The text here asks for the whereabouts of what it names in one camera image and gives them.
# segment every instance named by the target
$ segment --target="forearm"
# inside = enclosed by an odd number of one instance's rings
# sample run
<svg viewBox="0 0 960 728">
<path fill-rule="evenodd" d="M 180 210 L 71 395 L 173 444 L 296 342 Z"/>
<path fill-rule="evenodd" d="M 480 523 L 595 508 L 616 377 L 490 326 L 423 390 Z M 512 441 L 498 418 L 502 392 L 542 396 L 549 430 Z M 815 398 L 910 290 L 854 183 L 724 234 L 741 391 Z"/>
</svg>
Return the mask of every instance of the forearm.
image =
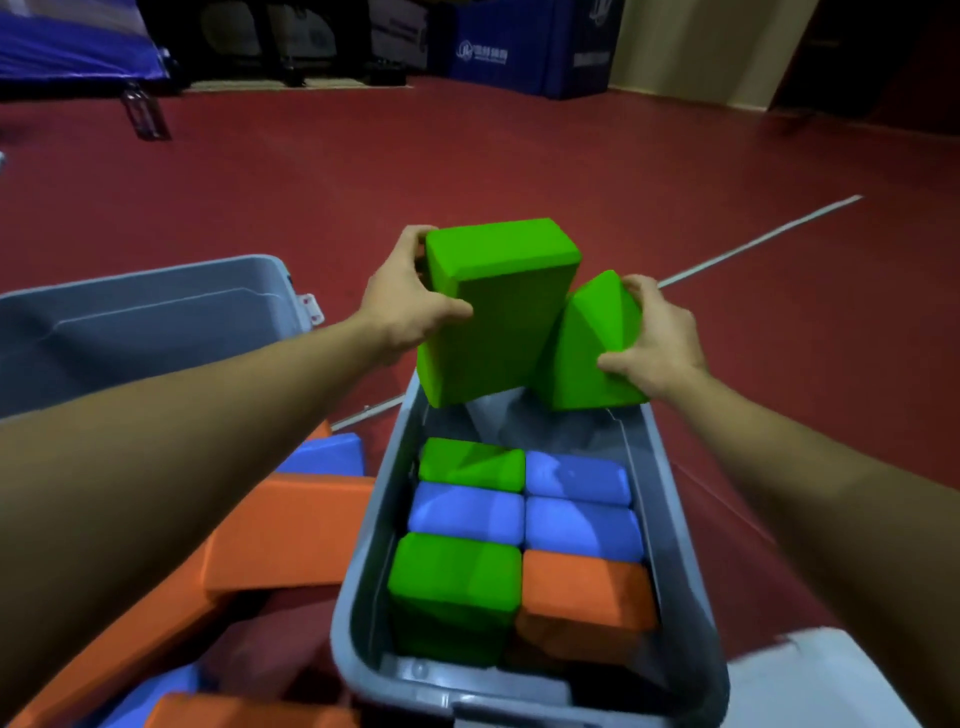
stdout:
<svg viewBox="0 0 960 728">
<path fill-rule="evenodd" d="M 0 427 L 0 722 L 195 549 L 383 353 L 354 316 Z"/>
<path fill-rule="evenodd" d="M 960 724 L 960 494 L 706 374 L 670 399 L 924 725 Z"/>
</svg>

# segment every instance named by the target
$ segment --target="bin latch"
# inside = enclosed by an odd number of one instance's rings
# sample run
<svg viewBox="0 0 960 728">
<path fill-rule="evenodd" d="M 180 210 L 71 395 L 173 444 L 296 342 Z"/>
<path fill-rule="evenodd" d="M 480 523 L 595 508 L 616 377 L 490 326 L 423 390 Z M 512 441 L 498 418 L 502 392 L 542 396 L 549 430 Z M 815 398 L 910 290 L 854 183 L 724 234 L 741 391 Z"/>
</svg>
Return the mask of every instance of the bin latch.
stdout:
<svg viewBox="0 0 960 728">
<path fill-rule="evenodd" d="M 324 313 L 317 304 L 317 299 L 312 293 L 300 294 L 300 303 L 306 309 L 306 315 L 310 317 L 310 325 L 318 327 L 324 322 Z"/>
</svg>

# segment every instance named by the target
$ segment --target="wall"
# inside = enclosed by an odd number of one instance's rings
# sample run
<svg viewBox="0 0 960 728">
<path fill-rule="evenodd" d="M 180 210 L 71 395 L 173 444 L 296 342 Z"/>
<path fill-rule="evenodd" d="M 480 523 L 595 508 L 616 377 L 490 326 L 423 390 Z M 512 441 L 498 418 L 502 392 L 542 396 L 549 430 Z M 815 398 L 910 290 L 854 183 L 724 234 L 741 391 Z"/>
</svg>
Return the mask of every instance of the wall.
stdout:
<svg viewBox="0 0 960 728">
<path fill-rule="evenodd" d="M 817 0 L 626 0 L 611 84 L 766 109 Z"/>
</svg>

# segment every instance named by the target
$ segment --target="hand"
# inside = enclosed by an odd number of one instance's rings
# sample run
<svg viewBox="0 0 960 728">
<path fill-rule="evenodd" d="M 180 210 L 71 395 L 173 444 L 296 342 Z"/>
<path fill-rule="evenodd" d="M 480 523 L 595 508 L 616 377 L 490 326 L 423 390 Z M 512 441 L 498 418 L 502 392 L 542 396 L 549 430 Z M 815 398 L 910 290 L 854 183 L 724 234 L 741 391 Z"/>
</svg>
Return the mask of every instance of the hand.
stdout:
<svg viewBox="0 0 960 728">
<path fill-rule="evenodd" d="M 647 397 L 671 400 L 692 376 L 708 374 L 697 323 L 668 302 L 652 278 L 625 276 L 623 284 L 643 310 L 642 331 L 625 352 L 600 354 L 597 366 L 625 376 Z"/>
<path fill-rule="evenodd" d="M 473 315 L 466 301 L 428 291 L 420 281 L 415 261 L 432 230 L 436 228 L 431 225 L 404 228 L 393 252 L 367 283 L 358 315 L 383 335 L 387 361 L 396 361 L 445 324 Z"/>
</svg>

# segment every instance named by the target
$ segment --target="blue padded cushion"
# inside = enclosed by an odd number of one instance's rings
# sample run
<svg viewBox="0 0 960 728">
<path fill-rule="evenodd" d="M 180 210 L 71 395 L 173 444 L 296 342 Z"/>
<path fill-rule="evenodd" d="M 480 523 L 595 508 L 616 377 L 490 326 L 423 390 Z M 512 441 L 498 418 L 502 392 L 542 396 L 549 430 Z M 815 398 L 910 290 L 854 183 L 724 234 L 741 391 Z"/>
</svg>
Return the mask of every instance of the blue padded cushion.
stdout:
<svg viewBox="0 0 960 728">
<path fill-rule="evenodd" d="M 619 463 L 548 452 L 527 452 L 524 493 L 608 505 L 630 505 L 632 500 L 627 472 Z"/>
<path fill-rule="evenodd" d="M 142 728 L 160 698 L 167 693 L 201 692 L 208 687 L 196 665 L 164 672 L 134 688 L 100 724 L 100 728 Z"/>
<path fill-rule="evenodd" d="M 523 511 L 519 493 L 423 481 L 414 493 L 407 528 L 417 533 L 520 546 Z"/>
<path fill-rule="evenodd" d="M 552 497 L 527 498 L 527 548 L 641 561 L 643 538 L 629 508 Z"/>
<path fill-rule="evenodd" d="M 295 449 L 276 469 L 307 475 L 363 475 L 363 444 L 354 432 L 310 440 Z"/>
</svg>

